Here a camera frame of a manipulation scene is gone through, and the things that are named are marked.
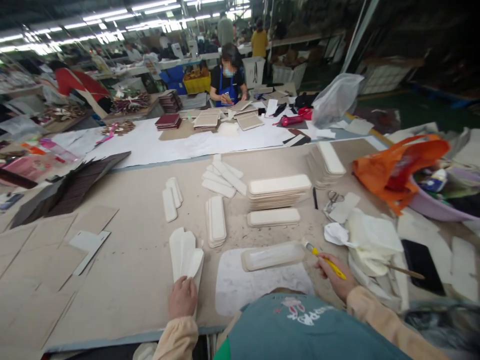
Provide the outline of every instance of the wooden handle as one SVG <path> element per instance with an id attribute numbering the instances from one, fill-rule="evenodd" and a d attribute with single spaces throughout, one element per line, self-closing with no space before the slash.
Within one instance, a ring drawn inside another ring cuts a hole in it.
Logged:
<path id="1" fill-rule="evenodd" d="M 420 274 L 418 272 L 410 271 L 410 270 L 407 270 L 407 269 L 404 269 L 404 268 L 401 268 L 401 267 L 396 267 L 396 266 L 393 266 L 393 265 L 390 265 L 390 264 L 386 264 L 386 267 L 390 268 L 392 270 L 398 271 L 400 273 L 410 275 L 412 278 L 425 280 L 425 276 L 423 276 L 422 274 Z"/>

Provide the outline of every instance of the blue bin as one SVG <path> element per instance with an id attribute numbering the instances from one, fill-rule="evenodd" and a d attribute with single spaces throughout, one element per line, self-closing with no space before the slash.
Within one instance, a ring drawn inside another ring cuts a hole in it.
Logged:
<path id="1" fill-rule="evenodd" d="M 183 82 L 169 82 L 168 89 L 175 89 L 178 95 L 187 95 L 187 89 Z"/>
<path id="2" fill-rule="evenodd" d="M 169 69 L 162 70 L 160 72 L 160 78 L 168 83 L 180 83 L 184 80 L 184 67 L 177 65 Z"/>

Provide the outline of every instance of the hand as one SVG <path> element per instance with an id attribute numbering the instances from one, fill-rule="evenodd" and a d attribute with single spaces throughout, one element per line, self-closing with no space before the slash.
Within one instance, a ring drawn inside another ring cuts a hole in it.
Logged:
<path id="1" fill-rule="evenodd" d="M 336 267 L 345 275 L 346 280 L 338 277 L 335 271 L 330 267 L 328 262 L 324 259 L 330 260 L 336 265 Z M 324 279 L 329 279 L 335 294 L 346 304 L 347 296 L 357 286 L 354 275 L 350 271 L 348 266 L 342 264 L 335 256 L 321 252 L 318 255 L 317 263 L 315 264 L 317 269 L 320 269 L 320 275 Z"/>
<path id="2" fill-rule="evenodd" d="M 223 104 L 231 104 L 232 103 L 232 100 L 225 94 L 220 95 L 220 101 Z"/>
<path id="3" fill-rule="evenodd" d="M 171 289 L 168 297 L 168 318 L 170 320 L 192 316 L 197 306 L 197 287 L 192 278 L 182 276 Z"/>

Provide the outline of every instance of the yellow crate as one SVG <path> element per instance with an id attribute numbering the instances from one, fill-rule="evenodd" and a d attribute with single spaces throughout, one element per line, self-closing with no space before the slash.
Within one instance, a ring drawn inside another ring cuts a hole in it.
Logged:
<path id="1" fill-rule="evenodd" d="M 185 85 L 187 94 L 203 93 L 204 91 L 209 93 L 210 83 L 210 73 L 208 73 L 208 76 L 205 77 L 199 77 L 191 80 L 185 80 L 185 78 L 183 79 L 183 84 Z"/>

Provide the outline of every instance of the beige sleeve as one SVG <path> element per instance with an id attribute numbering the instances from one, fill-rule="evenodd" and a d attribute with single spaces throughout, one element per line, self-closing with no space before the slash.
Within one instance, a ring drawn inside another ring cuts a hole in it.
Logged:
<path id="1" fill-rule="evenodd" d="M 348 294 L 346 306 L 350 315 L 369 324 L 412 359 L 448 360 L 440 350 L 406 327 L 397 314 L 383 306 L 366 288 L 353 289 Z"/>
<path id="2" fill-rule="evenodd" d="M 179 317 L 166 325 L 152 360 L 191 360 L 199 339 L 199 329 L 192 316 Z"/>

